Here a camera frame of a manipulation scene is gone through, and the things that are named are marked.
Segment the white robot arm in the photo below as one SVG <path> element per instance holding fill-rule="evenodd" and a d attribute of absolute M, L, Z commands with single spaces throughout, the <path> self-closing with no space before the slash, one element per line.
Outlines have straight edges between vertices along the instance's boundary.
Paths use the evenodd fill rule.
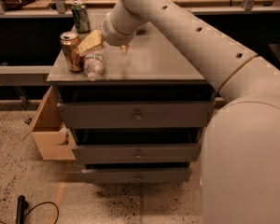
<path fill-rule="evenodd" d="M 203 136 L 203 224 L 280 224 L 280 70 L 171 0 L 118 0 L 103 38 L 126 45 L 146 22 L 226 102 Z"/>

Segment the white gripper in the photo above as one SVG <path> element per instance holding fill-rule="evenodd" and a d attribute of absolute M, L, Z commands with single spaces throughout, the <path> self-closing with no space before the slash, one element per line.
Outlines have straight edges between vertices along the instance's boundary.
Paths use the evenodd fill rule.
<path fill-rule="evenodd" d="M 120 47 L 123 55 L 128 53 L 129 43 L 139 30 L 147 23 L 146 20 L 128 10 L 120 1 L 108 12 L 102 23 L 101 31 L 93 30 L 78 45 L 80 55 L 87 54 L 90 50 L 101 49 L 103 39 L 110 46 Z"/>

